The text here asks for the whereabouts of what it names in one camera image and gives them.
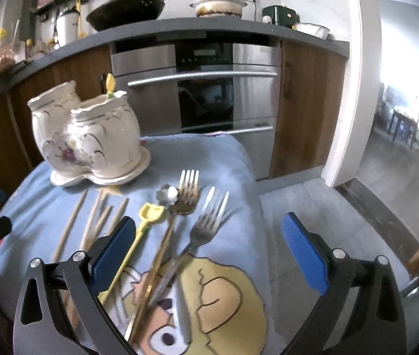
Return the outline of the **silver fork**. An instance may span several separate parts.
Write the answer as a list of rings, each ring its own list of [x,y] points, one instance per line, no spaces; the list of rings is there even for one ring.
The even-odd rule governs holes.
[[[228,200],[229,191],[222,191],[211,187],[205,199],[201,214],[190,232],[189,244],[187,244],[180,254],[170,260],[166,272],[148,302],[149,308],[152,308],[158,302],[186,256],[193,249],[208,244],[217,234],[221,227]]]

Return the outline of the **gold fork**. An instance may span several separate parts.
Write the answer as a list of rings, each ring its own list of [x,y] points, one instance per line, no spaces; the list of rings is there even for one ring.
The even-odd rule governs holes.
[[[138,326],[144,320],[149,300],[156,288],[156,276],[163,263],[164,254],[170,246],[176,217],[191,214],[197,206],[199,200],[199,176],[199,170],[183,170],[183,172],[181,172],[177,200],[173,205],[169,206],[168,227],[154,260],[152,261],[147,277],[144,280],[144,285],[137,298],[136,310],[133,312],[124,335],[124,339],[129,345],[133,343],[137,335]]]

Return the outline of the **dark green kitchen appliance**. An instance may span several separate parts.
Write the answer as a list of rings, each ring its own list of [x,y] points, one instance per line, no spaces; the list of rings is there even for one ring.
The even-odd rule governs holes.
[[[262,9],[263,23],[270,23],[280,27],[293,28],[293,25],[300,22],[295,10],[281,5],[264,7]]]

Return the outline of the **wooden chopstick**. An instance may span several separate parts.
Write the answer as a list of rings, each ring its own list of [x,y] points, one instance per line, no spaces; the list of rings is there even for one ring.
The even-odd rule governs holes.
[[[125,197],[123,199],[123,201],[121,202],[121,204],[120,204],[120,206],[119,206],[119,208],[118,208],[118,210],[115,214],[114,219],[112,220],[110,226],[108,227],[108,230],[106,232],[107,235],[110,235],[113,232],[113,230],[115,229],[115,227],[119,224],[120,220],[123,217],[124,211],[127,208],[127,203],[128,203],[128,198]]]
[[[69,235],[69,233],[72,229],[74,221],[76,220],[76,217],[78,216],[78,213],[79,213],[81,207],[83,206],[83,203],[84,203],[84,200],[87,197],[87,194],[88,194],[88,190],[83,191],[80,199],[78,200],[76,206],[74,207],[74,209],[72,211],[72,214],[69,217],[69,219],[68,219],[68,221],[67,221],[67,223],[66,223],[66,225],[63,229],[62,235],[59,239],[59,242],[58,242],[58,244],[55,248],[54,255],[52,256],[52,261],[53,262],[57,262],[58,259],[60,258],[61,252],[63,251],[63,246],[67,241],[67,237],[68,237],[68,235]]]
[[[111,210],[112,210],[112,206],[109,205],[107,206],[107,208],[104,209],[104,211],[100,215],[95,228],[93,229],[93,231],[91,232],[91,234],[87,237],[85,241],[85,245],[84,245],[85,251],[87,251],[91,247],[91,245],[96,241],[96,239],[99,237],[99,233],[101,233],[102,228],[104,227],[108,219],[108,216],[111,213]]]
[[[82,238],[81,238],[81,241],[80,241],[80,246],[79,246],[79,249],[81,251],[86,251],[87,250],[88,237],[89,237],[89,234],[91,232],[91,227],[93,225],[93,221],[95,219],[96,212],[99,208],[99,204],[101,203],[102,198],[103,198],[103,190],[100,189],[98,191],[98,195],[96,197],[96,200],[91,207],[91,211],[90,211],[90,214],[88,216],[88,220],[87,220],[85,229],[83,231],[83,235],[82,235]]]

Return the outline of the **yellow tulip plastic pick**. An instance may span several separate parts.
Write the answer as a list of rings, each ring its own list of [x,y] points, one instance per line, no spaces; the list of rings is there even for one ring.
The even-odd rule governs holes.
[[[119,266],[116,275],[114,276],[109,288],[107,291],[102,292],[99,294],[98,298],[101,304],[105,304],[105,301],[108,299],[108,296],[110,295],[112,289],[118,282],[120,275],[122,271],[124,271],[124,267],[126,266],[127,262],[133,255],[133,252],[137,249],[137,247],[140,244],[140,241],[144,237],[146,231],[150,227],[150,225],[155,224],[161,217],[163,216],[163,213],[165,211],[165,206],[156,205],[156,204],[150,204],[145,203],[139,211],[139,224],[136,229],[136,237],[133,241],[130,249],[128,249],[126,256],[123,259],[123,262]]]

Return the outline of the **white ceramic double utensil holder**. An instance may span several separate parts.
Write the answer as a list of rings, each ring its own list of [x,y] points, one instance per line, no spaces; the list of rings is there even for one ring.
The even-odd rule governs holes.
[[[83,180],[99,186],[134,180],[151,162],[126,91],[80,100],[76,82],[52,87],[27,102],[35,143],[51,165],[55,186]]]

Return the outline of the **blue cartoon cloth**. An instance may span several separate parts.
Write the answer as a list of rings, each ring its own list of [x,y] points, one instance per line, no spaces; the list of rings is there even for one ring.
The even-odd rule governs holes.
[[[169,287],[155,307],[134,349],[139,354],[279,354],[284,341],[272,316],[265,221],[253,169],[244,148],[229,135],[147,137],[148,168],[131,183],[108,189],[107,205],[136,218],[165,184],[175,185],[185,169],[199,170],[200,194],[211,187],[229,191],[217,234],[194,249],[179,268],[180,286],[189,310],[190,341],[181,336]],[[51,262],[63,229],[83,191],[88,190],[60,258],[80,246],[98,191],[81,184],[61,188],[50,181],[51,166],[41,163],[2,208],[12,230],[0,244],[0,307],[13,317],[29,262]]]

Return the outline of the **yellow pick in holder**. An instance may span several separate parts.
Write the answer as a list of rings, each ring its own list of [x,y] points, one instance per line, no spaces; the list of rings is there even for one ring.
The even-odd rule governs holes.
[[[108,73],[106,76],[105,87],[108,99],[113,98],[115,96],[116,91],[116,80],[111,73]]]

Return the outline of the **white travel tumbler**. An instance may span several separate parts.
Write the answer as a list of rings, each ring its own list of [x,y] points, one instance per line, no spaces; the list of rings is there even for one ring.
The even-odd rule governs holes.
[[[74,7],[63,10],[56,19],[56,34],[60,47],[73,43],[79,38],[78,23],[80,13]]]

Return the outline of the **stainless steel built-in oven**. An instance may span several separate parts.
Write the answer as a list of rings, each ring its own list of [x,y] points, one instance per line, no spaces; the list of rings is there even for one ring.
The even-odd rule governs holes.
[[[282,51],[210,38],[111,53],[111,70],[144,135],[227,133],[257,179],[269,177]]]

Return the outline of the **white stained casserole pot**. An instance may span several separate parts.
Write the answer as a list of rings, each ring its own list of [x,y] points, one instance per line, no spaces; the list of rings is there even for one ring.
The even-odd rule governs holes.
[[[247,6],[244,0],[196,0],[189,4],[197,17],[236,17],[241,18]]]

